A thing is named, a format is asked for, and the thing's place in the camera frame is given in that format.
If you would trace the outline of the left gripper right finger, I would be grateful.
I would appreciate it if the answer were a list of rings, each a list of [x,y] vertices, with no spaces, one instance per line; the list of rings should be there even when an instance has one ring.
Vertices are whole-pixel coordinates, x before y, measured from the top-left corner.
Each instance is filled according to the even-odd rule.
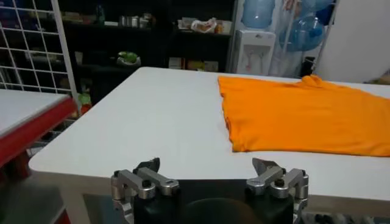
[[[266,161],[253,158],[252,164],[257,177],[246,181],[247,187],[254,195],[264,195],[266,192],[276,199],[284,200],[291,196],[294,189],[293,220],[291,223],[300,222],[302,210],[308,202],[309,176],[302,169],[292,169],[287,172],[274,161]]]

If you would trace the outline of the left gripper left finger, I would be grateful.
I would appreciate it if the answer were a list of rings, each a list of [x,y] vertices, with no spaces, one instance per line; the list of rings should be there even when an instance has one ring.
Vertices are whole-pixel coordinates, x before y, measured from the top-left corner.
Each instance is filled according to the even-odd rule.
[[[157,194],[173,197],[179,193],[180,185],[175,179],[158,173],[160,159],[153,158],[139,163],[132,171],[116,170],[110,179],[112,201],[120,211],[123,223],[134,223],[134,198],[151,200]]]

